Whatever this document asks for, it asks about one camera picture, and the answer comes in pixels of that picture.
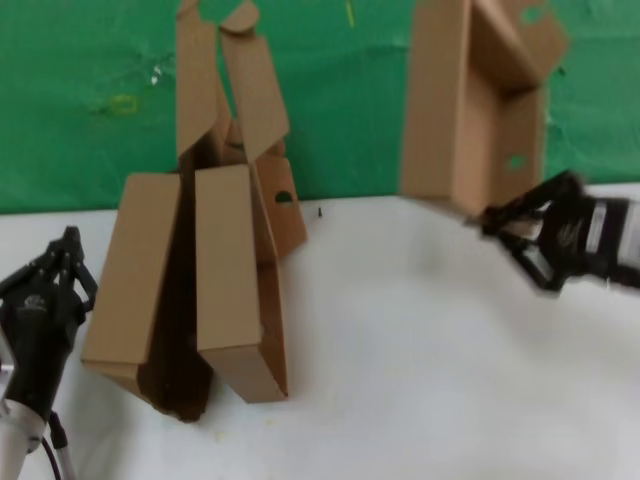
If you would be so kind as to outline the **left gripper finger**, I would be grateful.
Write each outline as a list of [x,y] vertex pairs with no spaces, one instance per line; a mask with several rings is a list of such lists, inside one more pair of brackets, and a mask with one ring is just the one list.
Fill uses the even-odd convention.
[[62,258],[65,255],[61,239],[51,241],[40,256],[27,262],[18,270],[1,281],[1,299],[30,283],[52,281],[60,272]]
[[94,309],[98,284],[84,264],[84,250],[81,243],[80,230],[77,226],[67,226],[63,234],[62,283],[70,290],[75,290],[78,283],[87,298],[82,302],[83,311],[89,313]]

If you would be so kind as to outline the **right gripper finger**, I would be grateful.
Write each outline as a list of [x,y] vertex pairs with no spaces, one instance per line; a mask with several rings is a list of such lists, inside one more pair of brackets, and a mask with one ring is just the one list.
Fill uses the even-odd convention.
[[558,296],[564,286],[565,276],[543,256],[536,240],[508,230],[481,228],[482,236],[498,242],[511,260],[539,291]]
[[539,218],[540,209],[546,204],[564,196],[581,195],[583,192],[584,183],[580,176],[566,170],[504,205],[487,207],[478,219],[481,232],[485,236],[495,236],[515,220]]

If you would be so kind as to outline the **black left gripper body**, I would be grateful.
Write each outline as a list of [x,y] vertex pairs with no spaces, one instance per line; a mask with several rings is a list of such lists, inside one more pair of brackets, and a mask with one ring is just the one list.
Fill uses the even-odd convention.
[[73,290],[56,284],[27,285],[3,299],[1,326],[17,360],[7,398],[33,411],[50,411],[84,306]]

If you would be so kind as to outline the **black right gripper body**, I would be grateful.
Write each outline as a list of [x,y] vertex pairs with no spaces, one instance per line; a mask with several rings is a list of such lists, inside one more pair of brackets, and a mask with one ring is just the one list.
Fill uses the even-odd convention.
[[608,260],[599,251],[609,207],[585,194],[566,194],[546,209],[541,253],[551,268],[543,290],[559,293],[574,277],[604,279]]

